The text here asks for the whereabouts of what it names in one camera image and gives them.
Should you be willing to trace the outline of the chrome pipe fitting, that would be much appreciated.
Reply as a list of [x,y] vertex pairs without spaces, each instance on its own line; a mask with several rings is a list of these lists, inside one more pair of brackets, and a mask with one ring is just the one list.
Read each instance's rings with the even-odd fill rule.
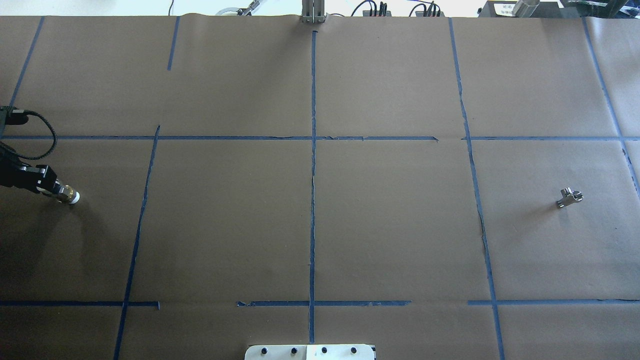
[[556,200],[557,208],[565,208],[583,201],[584,196],[581,191],[573,190],[571,187],[560,189],[561,198]]

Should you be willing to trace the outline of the white column with base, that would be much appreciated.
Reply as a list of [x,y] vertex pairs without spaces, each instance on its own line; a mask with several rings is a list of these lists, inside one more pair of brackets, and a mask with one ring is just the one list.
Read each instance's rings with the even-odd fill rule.
[[252,345],[245,360],[376,360],[373,345],[347,344],[265,344]]

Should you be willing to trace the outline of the steel cylinder weight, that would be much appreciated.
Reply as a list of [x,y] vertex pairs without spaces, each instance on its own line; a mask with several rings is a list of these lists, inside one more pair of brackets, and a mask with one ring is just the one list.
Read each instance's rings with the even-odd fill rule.
[[530,18],[540,4],[540,0],[517,0],[511,14],[515,18]]

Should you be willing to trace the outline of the aluminium frame post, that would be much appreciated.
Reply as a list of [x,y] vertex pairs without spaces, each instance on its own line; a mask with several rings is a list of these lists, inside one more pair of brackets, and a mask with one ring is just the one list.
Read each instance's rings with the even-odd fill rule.
[[326,21],[325,0],[302,0],[301,22],[304,24],[322,24]]

